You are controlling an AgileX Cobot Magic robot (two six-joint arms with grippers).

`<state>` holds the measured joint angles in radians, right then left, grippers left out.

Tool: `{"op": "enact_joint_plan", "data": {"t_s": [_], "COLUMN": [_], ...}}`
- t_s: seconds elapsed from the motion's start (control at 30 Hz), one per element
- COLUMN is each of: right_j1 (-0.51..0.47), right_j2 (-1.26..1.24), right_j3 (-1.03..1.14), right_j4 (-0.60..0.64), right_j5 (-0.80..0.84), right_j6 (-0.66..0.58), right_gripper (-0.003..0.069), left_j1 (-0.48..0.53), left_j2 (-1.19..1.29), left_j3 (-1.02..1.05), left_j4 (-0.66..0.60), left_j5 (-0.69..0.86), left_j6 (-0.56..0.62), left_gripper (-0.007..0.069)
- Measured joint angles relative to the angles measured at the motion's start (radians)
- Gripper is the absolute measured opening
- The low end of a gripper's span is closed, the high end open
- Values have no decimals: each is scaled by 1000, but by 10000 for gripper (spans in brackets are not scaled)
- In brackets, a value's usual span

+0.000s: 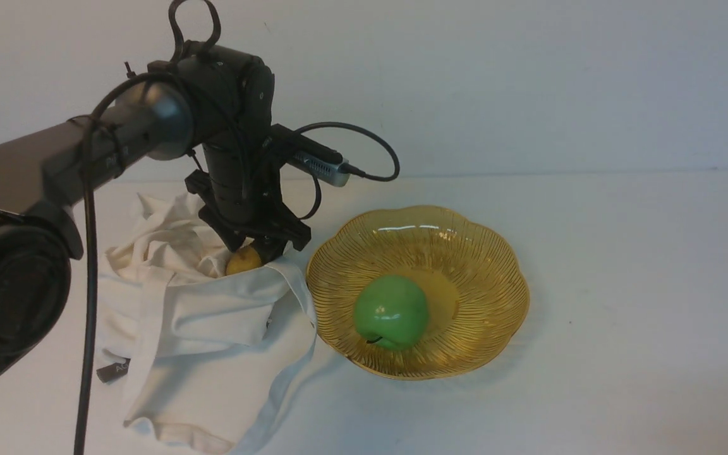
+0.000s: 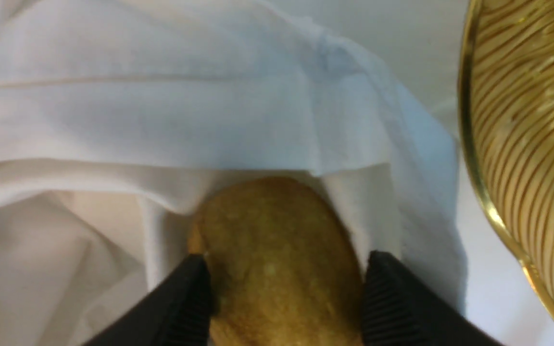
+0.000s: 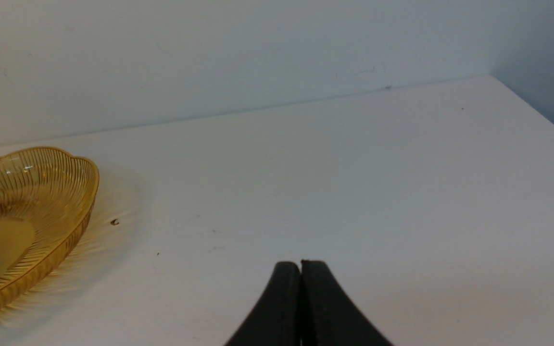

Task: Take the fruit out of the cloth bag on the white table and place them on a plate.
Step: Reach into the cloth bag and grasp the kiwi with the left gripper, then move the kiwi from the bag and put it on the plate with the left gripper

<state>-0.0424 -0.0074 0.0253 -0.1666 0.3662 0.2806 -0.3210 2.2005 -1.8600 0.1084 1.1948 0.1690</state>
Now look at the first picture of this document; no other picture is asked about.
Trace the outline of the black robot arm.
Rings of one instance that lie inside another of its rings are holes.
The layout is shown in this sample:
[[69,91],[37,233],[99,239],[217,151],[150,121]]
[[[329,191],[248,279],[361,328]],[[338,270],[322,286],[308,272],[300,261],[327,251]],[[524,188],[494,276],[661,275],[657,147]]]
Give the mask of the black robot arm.
[[68,300],[71,262],[93,253],[94,191],[145,156],[203,146],[186,178],[199,217],[230,246],[251,238],[274,259],[307,227],[281,199],[288,135],[272,123],[275,77],[260,57],[188,41],[107,94],[93,113],[0,144],[0,375],[51,331]]

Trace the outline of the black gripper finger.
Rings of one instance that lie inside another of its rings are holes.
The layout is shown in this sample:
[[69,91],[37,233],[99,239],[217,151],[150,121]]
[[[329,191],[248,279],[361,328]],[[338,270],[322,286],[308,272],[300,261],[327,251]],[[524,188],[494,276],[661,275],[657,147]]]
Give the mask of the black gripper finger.
[[252,241],[252,248],[260,257],[261,264],[265,265],[283,256],[286,241],[272,237],[260,237]]

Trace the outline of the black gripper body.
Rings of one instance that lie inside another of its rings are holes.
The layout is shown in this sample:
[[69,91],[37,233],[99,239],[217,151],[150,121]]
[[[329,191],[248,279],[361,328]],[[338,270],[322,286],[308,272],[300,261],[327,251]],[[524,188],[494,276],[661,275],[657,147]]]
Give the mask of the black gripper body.
[[194,170],[186,179],[188,193],[204,203],[199,218],[212,228],[226,248],[239,250],[247,239],[272,237],[301,251],[311,241],[312,231],[292,213],[282,199],[283,161],[254,161],[220,142],[205,142],[207,170]]

